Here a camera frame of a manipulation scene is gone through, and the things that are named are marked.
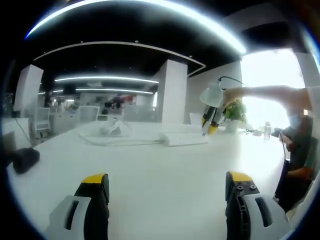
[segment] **water bottle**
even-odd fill
[[[264,125],[264,139],[270,139],[270,135],[271,135],[271,124],[269,121],[265,122]]]

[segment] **white power strip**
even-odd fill
[[[210,142],[208,136],[201,133],[160,133],[160,140],[169,147],[207,144]]]

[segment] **potted plant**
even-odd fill
[[[246,106],[241,99],[236,99],[230,103],[223,112],[226,123],[225,131],[234,134],[237,131],[239,122],[246,122],[246,112]]]

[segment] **black ceiling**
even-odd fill
[[[66,5],[56,1],[54,12]],[[264,0],[175,0],[210,18],[221,20]],[[41,16],[34,17],[33,25]],[[261,25],[237,33],[249,51],[266,47],[286,46],[290,39],[289,27],[284,22]],[[187,59],[144,47],[114,44],[82,45],[56,51],[34,61],[35,58],[60,47],[81,42],[121,41],[155,46],[206,65],[203,71],[239,59],[240,55],[229,45],[197,22],[154,4],[136,1],[107,1],[73,9],[37,29],[19,48],[15,79],[21,68],[33,64],[44,69],[42,89],[54,89],[54,79],[77,75],[117,75],[150,79],[167,59],[188,64],[188,72],[201,67]],[[9,91],[14,91],[16,81],[11,80]],[[115,87],[143,89],[143,84],[115,85]]]

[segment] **green leaves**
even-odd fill
[[[241,99],[236,99],[225,108],[223,115],[230,120],[246,122],[246,112],[246,106],[242,103]]]

